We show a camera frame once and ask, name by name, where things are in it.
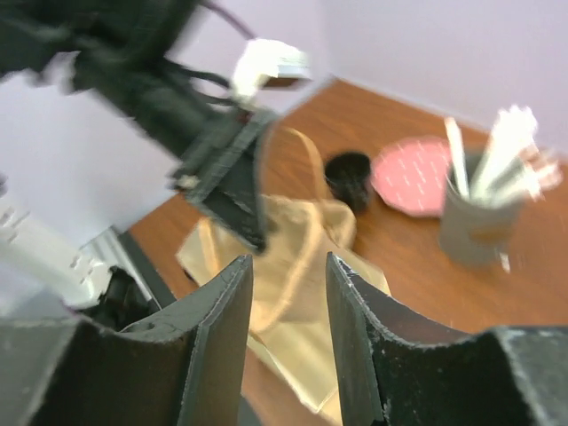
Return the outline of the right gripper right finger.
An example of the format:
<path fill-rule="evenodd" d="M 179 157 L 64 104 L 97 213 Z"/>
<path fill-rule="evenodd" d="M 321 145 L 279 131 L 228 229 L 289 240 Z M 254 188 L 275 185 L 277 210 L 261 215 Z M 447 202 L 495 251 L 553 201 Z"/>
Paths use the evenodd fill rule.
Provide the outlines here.
<path fill-rule="evenodd" d="M 565 327 L 464 333 L 372 287 L 334 254 L 326 284 L 344 424 L 566 424 Z"/>

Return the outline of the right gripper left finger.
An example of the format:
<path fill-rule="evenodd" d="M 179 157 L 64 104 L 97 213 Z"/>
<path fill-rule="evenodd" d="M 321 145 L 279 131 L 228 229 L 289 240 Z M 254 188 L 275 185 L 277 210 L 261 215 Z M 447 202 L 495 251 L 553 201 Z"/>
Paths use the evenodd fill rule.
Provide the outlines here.
<path fill-rule="evenodd" d="M 1 317 L 4 425 L 250 425 L 241 395 L 253 261 L 122 331 L 44 291 Z"/>

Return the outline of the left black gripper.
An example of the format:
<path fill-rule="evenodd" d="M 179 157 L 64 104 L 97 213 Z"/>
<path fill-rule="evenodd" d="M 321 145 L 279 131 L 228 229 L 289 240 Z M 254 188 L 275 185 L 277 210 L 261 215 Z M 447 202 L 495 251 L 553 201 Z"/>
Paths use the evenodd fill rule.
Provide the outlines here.
<path fill-rule="evenodd" d="M 259 159 L 275 113 L 234 107 L 206 127 L 170 174 L 173 187 L 246 247 L 261 253 L 267 224 L 260 197 Z"/>

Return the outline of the beige paper bag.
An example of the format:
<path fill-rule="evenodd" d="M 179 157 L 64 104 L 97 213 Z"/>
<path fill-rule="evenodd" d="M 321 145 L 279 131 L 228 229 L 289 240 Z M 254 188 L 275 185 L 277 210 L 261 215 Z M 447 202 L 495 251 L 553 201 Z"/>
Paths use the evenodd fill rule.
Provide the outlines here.
<path fill-rule="evenodd" d="M 253 257 L 248 347 L 298 399 L 333 425 L 342 422 L 327 314 L 326 258 L 334 251 L 364 280 L 390 293 L 383 271 L 352 252 L 356 218 L 327 197 L 323 163 L 314 143 L 292 130 L 312 164 L 313 201 L 265 195 L 266 250 Z"/>

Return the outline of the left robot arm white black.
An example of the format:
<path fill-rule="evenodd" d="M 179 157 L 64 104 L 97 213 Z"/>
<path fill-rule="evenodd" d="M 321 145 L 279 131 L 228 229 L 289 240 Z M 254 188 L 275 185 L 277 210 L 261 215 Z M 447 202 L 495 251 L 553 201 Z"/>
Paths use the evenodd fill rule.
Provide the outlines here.
<path fill-rule="evenodd" d="M 171 187 L 250 249 L 267 245 L 258 152 L 275 114 L 255 104 L 280 74 L 276 43 L 250 37 L 224 78 L 168 58 L 195 1 L 4 1 L 1 73 L 43 80 L 72 57 L 69 88 L 93 91 L 179 160 Z"/>

